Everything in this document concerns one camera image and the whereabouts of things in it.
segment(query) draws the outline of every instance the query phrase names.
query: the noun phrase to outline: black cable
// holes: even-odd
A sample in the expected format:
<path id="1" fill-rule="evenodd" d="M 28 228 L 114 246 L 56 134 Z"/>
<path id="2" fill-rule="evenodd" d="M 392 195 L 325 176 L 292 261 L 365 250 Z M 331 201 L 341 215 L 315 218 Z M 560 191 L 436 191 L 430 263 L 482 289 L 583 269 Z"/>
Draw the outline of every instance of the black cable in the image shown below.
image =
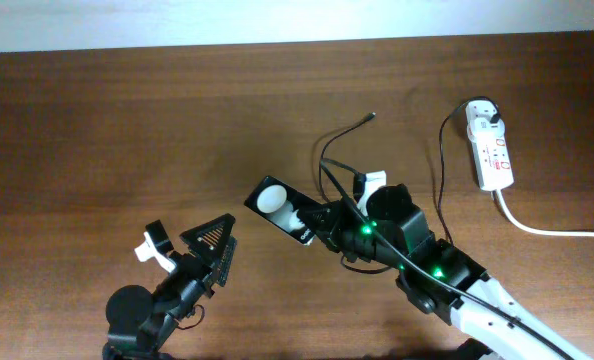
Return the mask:
<path id="1" fill-rule="evenodd" d="M 357 217 L 357 219 L 360 220 L 364 225 L 370 226 L 370 223 L 369 223 L 368 219 L 364 216 L 364 214 L 361 213 L 361 211 L 357 208 L 357 205 L 355 205 L 355 203 L 350 198 L 350 196 L 348 196 L 348 194 L 346 193 L 346 191 L 344 190 L 344 188 L 339 184 L 339 182 L 337 181 L 337 179 L 335 179 L 335 176 L 333 176 L 333 174 L 330 172 L 330 170 L 326 166 L 326 163 L 323 162 L 323 161 L 321 161 L 319 163 L 319 167 L 320 167 L 320 169 L 323 169 L 324 170 L 324 172 L 326 173 L 326 176 L 328 176 L 328 179 L 330 179 L 330 181 L 333 183 L 333 185 L 335 186 L 335 188 L 337 188 L 337 191 L 339 191 L 339 193 L 341 194 L 342 201 L 344 201 L 346 203 L 346 205 L 353 212 L 353 214 L 355 215 L 355 217 Z M 499 308 L 497 308 L 497 307 L 495 307 L 495 306 L 487 303 L 486 301 L 478 298 L 477 296 L 474 296 L 472 294 L 469 294 L 469 293 L 467 293 L 465 291 L 461 291 L 461 290 L 457 289 L 454 286 L 448 285 L 448 284 L 446 284 L 446 283 L 444 283 L 444 282 L 442 282 L 442 281 L 434 278 L 432 275 L 430 275 L 429 273 L 427 273 L 426 271 L 424 271 L 422 268 L 420 268 L 419 266 L 417 266 L 415 263 L 413 263 L 410 259 L 408 259 L 407 257 L 405 257 L 399 250 L 397 250 L 397 248 L 395 246 L 393 246 L 390 242 L 388 242 L 388 240 L 386 240 L 386 238 L 381 233 L 379 233 L 379 231 L 377 231 L 376 229 L 373 230 L 372 234 L 384 246 L 387 246 L 395 254 L 397 254 L 403 260 L 403 262 L 406 264 L 406 266 L 408 268 L 413 269 L 419 275 L 421 275 L 421 276 L 425 277 L 426 279 L 428 279 L 428 280 L 436 283 L 437 285 L 443 287 L 444 289 L 453 292 L 454 294 L 457 294 L 459 296 L 465 297 L 465 298 L 473 301 L 474 303 L 483 306 L 485 309 L 487 309 L 487 310 L 491 311 L 492 313 L 494 313 L 494 314 L 502 317 L 503 319 L 507 320 L 509 323 L 511 323 L 514 326 L 517 326 L 518 328 L 520 328 L 520 329 L 524 330 L 525 332 L 527 332 L 529 335 L 531 335 L 532 337 L 534 337 L 535 339 L 537 339 L 538 341 L 540 341 L 542 344 L 548 346 L 551 350 L 553 350 L 555 353 L 557 353 L 562 358 L 564 358 L 566 360 L 574 360 L 570 355 L 568 355 L 566 352 L 564 352 L 557 345 L 553 344 L 550 340 L 546 339 L 543 335 L 539 334 L 538 332 L 536 332 L 535 330 L 531 329 L 526 324 L 522 323 L 520 319 L 508 315 L 506 312 L 504 312 L 504 311 L 500 310 Z"/>
<path id="2" fill-rule="evenodd" d="M 344 263 L 344 259 L 346 259 L 346 255 L 341 255 L 341 260 L 339 260 L 339 263 L 341 264 L 341 266 L 343 266 L 346 270 L 350 270 L 352 272 L 356 272 L 356 273 L 360 273 L 360 274 L 366 274 L 366 275 L 377 275 L 377 274 L 381 274 L 381 273 L 385 273 L 386 271 L 392 269 L 390 266 L 386 266 L 383 267 L 381 269 L 374 269 L 374 270 L 368 270 L 368 269 L 358 269 L 349 265 L 346 265 Z"/>
<path id="3" fill-rule="evenodd" d="M 339 168 L 342 168 L 344 170 L 348 170 L 351 173 L 353 173 L 354 175 L 361 175 L 361 173 L 359 171 L 355 170 L 354 168 L 352 168 L 352 167 L 350 167 L 350 166 L 348 166 L 348 165 L 346 165 L 344 163 L 340 163 L 337 160 L 333 160 L 333 159 L 329 159 L 329 158 L 321 158 L 320 161 L 323 161 L 323 162 L 328 163 L 328 164 L 335 165 L 335 166 L 337 166 Z"/>
<path id="4" fill-rule="evenodd" d="M 453 237 L 450 235 L 450 231 L 448 231 L 448 225 L 446 225 L 446 221 L 444 220 L 444 215 L 441 212 L 441 199 L 444 194 L 444 167 L 445 167 L 444 166 L 444 142 L 443 142 L 444 126 L 446 125 L 448 120 L 450 120 L 459 111 L 461 111 L 461 109 L 463 109 L 464 106 L 468 105 L 469 102 L 475 101 L 475 100 L 490 101 L 493 104 L 493 106 L 495 107 L 495 110 L 497 110 L 497 114 L 499 114 L 499 108 L 497 107 L 497 104 L 495 104 L 495 102 L 492 101 L 490 98 L 488 98 L 486 96 L 474 96 L 474 97 L 464 101 L 463 103 L 461 103 L 461 105 L 457 106 L 455 108 L 455 110 L 453 110 L 453 112 L 451 112 L 450 114 L 448 114 L 448 116 L 446 116 L 446 119 L 444 119 L 444 121 L 441 123 L 441 126 L 439 127 L 439 159 L 441 160 L 441 184 L 439 185 L 439 197 L 437 198 L 437 216 L 439 217 L 441 226 L 444 227 L 444 232 L 446 233 L 446 239 L 450 242 L 451 245 L 453 245 Z"/>
<path id="5" fill-rule="evenodd" d="M 194 325 L 190 325 L 190 326 L 186 326 L 186 327 L 181 327 L 179 326 L 179 324 L 181 324 L 181 322 L 177 321 L 177 319 L 175 319 L 175 317 L 173 316 L 173 314 L 168 313 L 168 315 L 173 317 L 173 320 L 175 320 L 177 322 L 177 329 L 179 330 L 188 330 L 188 329 L 192 329 L 194 327 L 197 327 L 199 324 L 201 324 L 202 321 L 204 321 L 204 316 L 206 316 L 206 309 L 204 309 L 204 307 L 202 305 L 195 305 L 193 306 L 193 315 L 195 314 L 195 309 L 196 308 L 200 308 L 201 309 L 201 316 L 199 317 L 199 321 L 197 321 L 197 323 L 195 323 Z"/>
<path id="6" fill-rule="evenodd" d="M 358 127 L 364 125 L 365 123 L 369 122 L 370 120 L 372 120 L 374 118 L 375 118 L 375 113 L 374 112 L 373 113 L 368 113 L 357 124 L 351 126 L 350 128 L 344 130 L 343 132 L 341 132 L 340 134 L 336 135 L 332 139 L 328 140 L 328 142 L 326 143 L 326 145 L 324 145 L 324 148 L 321 150 L 321 155 L 319 156 L 319 161 L 321 161 L 324 158 L 324 153 L 326 152 L 326 149 L 328 148 L 328 146 L 333 141 L 335 141 L 335 140 L 339 139 L 340 137 L 348 134 L 349 132 L 357 129 Z M 324 187 L 321 184 L 321 168 L 319 168 L 319 193 L 321 194 L 321 197 L 326 202 L 330 202 L 330 199 L 328 199 L 328 197 L 326 196 L 326 192 L 324 191 Z"/>

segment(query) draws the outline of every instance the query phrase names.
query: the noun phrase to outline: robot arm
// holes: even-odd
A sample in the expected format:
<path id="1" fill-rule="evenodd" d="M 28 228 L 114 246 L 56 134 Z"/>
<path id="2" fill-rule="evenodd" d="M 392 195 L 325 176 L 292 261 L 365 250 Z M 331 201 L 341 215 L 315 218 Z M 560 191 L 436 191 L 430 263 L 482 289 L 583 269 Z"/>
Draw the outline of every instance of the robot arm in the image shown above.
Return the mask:
<path id="1" fill-rule="evenodd" d="M 467 291 L 480 299 L 520 319 L 522 323 L 557 345 L 573 359 L 590 359 L 574 345 L 555 333 L 524 309 L 499 281 L 488 278 L 476 281 Z M 491 313 L 467 298 L 460 298 L 461 305 L 450 311 L 454 327 L 484 343 L 504 359 L 561 359 L 550 348 L 524 330 Z"/>
<path id="2" fill-rule="evenodd" d="M 169 274 L 152 294 L 142 286 L 129 285 L 110 297 L 104 360 L 170 358 L 158 352 L 164 342 L 184 318 L 195 315 L 196 307 L 203 319 L 204 310 L 197 301 L 202 295 L 212 297 L 214 284 L 226 284 L 237 245 L 230 235 L 234 223 L 235 218 L 226 214 L 183 232 L 180 238 L 188 245 L 185 254 L 173 250 L 159 220 L 146 226 L 146 241 L 135 253 L 142 262 L 154 257 Z"/>
<path id="3" fill-rule="evenodd" d="M 371 183 L 382 186 L 368 186 Z M 521 307 L 484 267 L 447 241 L 437 241 L 424 213 L 413 204 L 404 185 L 383 184 L 383 172 L 355 175 L 353 195 L 359 204 L 357 210 L 368 222 L 358 221 L 356 213 L 344 201 L 297 207 L 295 211 L 329 250 L 342 252 L 348 261 L 376 261 L 399 269 L 396 284 L 409 302 L 423 313 L 434 313 L 448 325 L 479 340 L 498 356 L 507 360 L 589 358 Z M 258 187 L 253 194 L 262 190 Z M 253 211 L 254 203 L 251 198 L 247 201 Z M 390 246 L 377 241 L 376 233 Z M 400 254 L 426 275 L 406 265 Z M 441 283 L 467 296 L 450 291 Z M 497 311 L 468 296 L 483 300 Z"/>

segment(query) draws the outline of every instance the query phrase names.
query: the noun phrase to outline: white cable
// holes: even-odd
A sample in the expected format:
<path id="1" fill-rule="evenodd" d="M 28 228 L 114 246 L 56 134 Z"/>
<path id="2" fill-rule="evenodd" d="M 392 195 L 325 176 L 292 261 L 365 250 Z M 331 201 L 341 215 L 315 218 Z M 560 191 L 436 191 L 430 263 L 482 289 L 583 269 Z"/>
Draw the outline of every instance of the white cable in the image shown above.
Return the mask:
<path id="1" fill-rule="evenodd" d="M 548 236 L 580 236 L 580 237 L 594 237 L 593 231 L 552 231 L 552 230 L 539 230 L 533 229 L 528 227 L 515 219 L 515 217 L 510 213 L 508 207 L 506 206 L 506 202 L 504 201 L 504 197 L 501 195 L 501 190 L 495 190 L 495 195 L 497 196 L 497 201 L 499 201 L 499 205 L 501 209 L 504 211 L 504 214 L 508 218 L 508 220 L 513 223 L 513 225 L 517 226 L 518 228 L 537 235 L 548 235 Z"/>

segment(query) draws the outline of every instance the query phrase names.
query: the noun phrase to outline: wire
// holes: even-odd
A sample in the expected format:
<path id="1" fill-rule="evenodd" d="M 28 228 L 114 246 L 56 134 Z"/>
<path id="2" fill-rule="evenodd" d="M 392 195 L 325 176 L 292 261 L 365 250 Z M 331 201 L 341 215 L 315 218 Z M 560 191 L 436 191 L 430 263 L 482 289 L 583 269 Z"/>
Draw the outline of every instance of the wire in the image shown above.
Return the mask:
<path id="1" fill-rule="evenodd" d="M 329 159 L 329 158 L 321 158 L 320 161 L 323 161 L 323 162 L 328 163 L 328 164 L 335 165 L 335 166 L 337 166 L 339 168 L 342 168 L 344 170 L 348 170 L 348 171 L 350 171 L 351 173 L 353 173 L 355 175 L 361 175 L 361 173 L 359 171 L 355 170 L 354 168 L 352 168 L 352 167 L 350 167 L 350 166 L 348 166 L 348 165 L 346 165 L 344 163 L 340 163 L 339 161 L 336 161 L 336 160 L 333 160 L 333 159 Z"/>
<path id="2" fill-rule="evenodd" d="M 392 269 L 390 266 L 386 266 L 383 267 L 381 269 L 375 269 L 375 270 L 368 270 L 368 269 L 358 269 L 349 265 L 346 265 L 344 263 L 344 259 L 346 258 L 346 255 L 341 255 L 341 260 L 339 260 L 339 263 L 341 264 L 341 266 L 343 266 L 345 269 L 350 270 L 352 272 L 356 272 L 356 273 L 360 273 L 360 274 L 366 274 L 366 275 L 377 275 L 377 274 L 381 274 L 381 273 L 385 273 L 386 271 Z"/>
<path id="3" fill-rule="evenodd" d="M 578 237 L 594 237 L 594 231 L 552 231 L 552 230 L 539 230 L 528 227 L 515 219 L 515 217 L 510 213 L 508 207 L 506 206 L 506 202 L 504 201 L 504 196 L 501 194 L 501 189 L 495 190 L 495 197 L 497 197 L 497 201 L 499 202 L 499 206 L 504 211 L 504 214 L 508 218 L 508 220 L 513 223 L 513 225 L 517 226 L 518 228 L 532 233 L 536 235 L 547 235 L 547 236 L 578 236 Z"/>
<path id="4" fill-rule="evenodd" d="M 195 305 L 193 306 L 193 312 L 192 314 L 195 314 L 195 309 L 196 308 L 200 308 L 201 309 L 201 316 L 199 317 L 199 321 L 197 321 L 197 323 L 195 323 L 194 325 L 190 325 L 190 326 L 186 326 L 186 327 L 181 327 L 179 326 L 179 324 L 181 324 L 177 319 L 175 319 L 175 317 L 173 316 L 173 314 L 168 313 L 168 315 L 173 317 L 173 320 L 175 320 L 175 322 L 177 322 L 177 329 L 179 330 L 188 330 L 188 329 L 192 329 L 194 327 L 197 327 L 199 324 L 201 324 L 202 321 L 204 321 L 204 316 L 206 316 L 206 309 L 204 309 L 204 307 L 202 305 Z"/>
<path id="5" fill-rule="evenodd" d="M 326 143 L 326 145 L 324 145 L 323 149 L 321 150 L 321 155 L 319 155 L 319 161 L 321 162 L 324 158 L 324 153 L 326 152 L 326 149 L 328 148 L 328 146 L 335 140 L 339 139 L 340 137 L 348 134 L 349 132 L 357 129 L 358 127 L 364 125 L 365 123 L 369 122 L 370 120 L 375 118 L 375 113 L 368 113 L 366 114 L 366 116 L 364 116 L 361 120 L 359 120 L 359 122 L 353 126 L 351 126 L 350 128 L 344 130 L 343 132 L 341 132 L 340 134 L 336 135 L 335 137 L 333 137 L 332 139 L 328 140 L 328 142 Z M 321 194 L 321 197 L 326 201 L 326 202 L 330 202 L 330 199 L 328 199 L 328 197 L 326 196 L 326 192 L 324 191 L 324 187 L 321 184 L 321 167 L 319 168 L 319 193 Z"/>
<path id="6" fill-rule="evenodd" d="M 333 183 L 333 185 L 335 186 L 335 188 L 337 188 L 337 191 L 339 191 L 339 193 L 341 194 L 342 197 L 342 201 L 344 201 L 346 203 L 346 205 L 348 206 L 348 208 L 353 212 L 353 214 L 355 215 L 355 217 L 357 217 L 358 220 L 360 220 L 364 225 L 370 225 L 368 218 L 366 218 L 364 216 L 364 214 L 361 213 L 361 211 L 357 208 L 357 205 L 353 202 L 353 200 L 350 198 L 350 196 L 348 196 L 348 194 L 346 193 L 346 191 L 344 190 L 344 188 L 339 184 L 339 182 L 337 181 L 337 179 L 335 179 L 335 176 L 333 176 L 333 174 L 330 172 L 330 170 L 328 169 L 328 167 L 326 166 L 326 163 L 321 161 L 319 163 L 319 167 L 324 170 L 324 172 L 326 173 L 326 176 L 328 176 L 328 178 L 330 179 L 330 181 Z M 540 341 L 541 343 L 543 343 L 544 345 L 546 345 L 547 347 L 549 347 L 551 350 L 553 350 L 555 353 L 557 353 L 559 356 L 561 356 L 562 358 L 566 359 L 566 360 L 573 360 L 573 358 L 568 355 L 567 353 L 565 353 L 561 348 L 559 348 L 557 345 L 553 344 L 550 340 L 546 339 L 543 335 L 539 334 L 538 332 L 536 332 L 535 330 L 533 330 L 532 328 L 530 328 L 529 326 L 527 326 L 526 324 L 522 323 L 520 319 L 515 318 L 513 316 L 510 316 L 509 314 L 507 314 L 506 312 L 500 310 L 499 308 L 496 308 L 495 306 L 487 303 L 486 301 L 478 298 L 477 296 L 474 296 L 472 294 L 469 294 L 465 291 L 459 290 L 454 286 L 448 285 L 438 279 L 435 279 L 432 275 L 430 275 L 429 273 L 427 273 L 426 271 L 424 271 L 422 268 L 420 268 L 419 266 L 417 266 L 415 263 L 412 262 L 412 260 L 408 259 L 407 257 L 405 257 L 399 250 L 397 250 L 397 248 L 395 246 L 393 246 L 390 242 L 388 242 L 388 240 L 386 240 L 386 238 L 379 233 L 379 231 L 377 231 L 376 229 L 373 230 L 372 232 L 373 236 L 375 236 L 384 246 L 390 248 L 395 254 L 397 254 L 402 261 L 406 264 L 406 266 L 412 270 L 414 270 L 416 273 L 418 273 L 419 275 L 423 276 L 424 278 L 434 282 L 435 284 L 443 287 L 444 289 L 451 291 L 452 293 L 459 295 L 461 297 L 465 297 L 471 301 L 473 301 L 474 303 L 481 305 L 482 307 L 484 307 L 485 309 L 491 311 L 492 313 L 502 317 L 503 319 L 507 320 L 509 323 L 513 324 L 514 326 L 517 326 L 518 328 L 524 330 L 526 333 L 528 333 L 529 335 L 531 335 L 532 337 L 534 337 L 535 339 L 537 339 L 538 341 Z"/>
<path id="7" fill-rule="evenodd" d="M 493 104 L 493 106 L 495 107 L 495 110 L 497 110 L 497 114 L 499 114 L 499 108 L 497 107 L 497 104 L 495 104 L 495 102 L 492 101 L 490 98 L 488 98 L 486 96 L 474 96 L 474 97 L 471 97 L 470 99 L 464 101 L 459 106 L 457 106 L 455 108 L 455 110 L 453 110 L 450 114 L 448 114 L 448 116 L 446 116 L 444 121 L 441 123 L 441 126 L 439 127 L 439 159 L 441 160 L 441 184 L 439 185 L 439 197 L 437 198 L 437 216 L 439 217 L 441 226 L 444 228 L 444 232 L 446 233 L 446 238 L 450 242 L 450 245 L 454 245 L 453 237 L 452 237 L 452 235 L 450 235 L 450 231 L 448 230 L 448 225 L 446 225 L 446 221 L 444 220 L 444 214 L 441 212 L 441 200 L 444 195 L 444 172 L 445 172 L 444 171 L 445 170 L 444 169 L 445 168 L 445 165 L 444 165 L 444 141 L 443 141 L 444 126 L 446 125 L 448 120 L 452 119 L 459 111 L 461 111 L 461 109 L 464 108 L 464 106 L 468 105 L 469 102 L 476 101 L 476 100 L 490 101 Z"/>

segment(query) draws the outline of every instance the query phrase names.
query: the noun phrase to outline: green led light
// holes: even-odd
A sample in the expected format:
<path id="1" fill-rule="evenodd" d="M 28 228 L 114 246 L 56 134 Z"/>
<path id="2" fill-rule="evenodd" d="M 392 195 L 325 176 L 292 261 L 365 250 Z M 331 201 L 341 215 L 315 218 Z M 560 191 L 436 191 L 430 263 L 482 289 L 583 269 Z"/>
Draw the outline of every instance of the green led light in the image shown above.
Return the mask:
<path id="1" fill-rule="evenodd" d="M 436 268 L 435 271 L 433 271 L 433 277 L 435 277 L 437 279 L 444 277 L 444 272 L 441 271 L 440 268 Z"/>

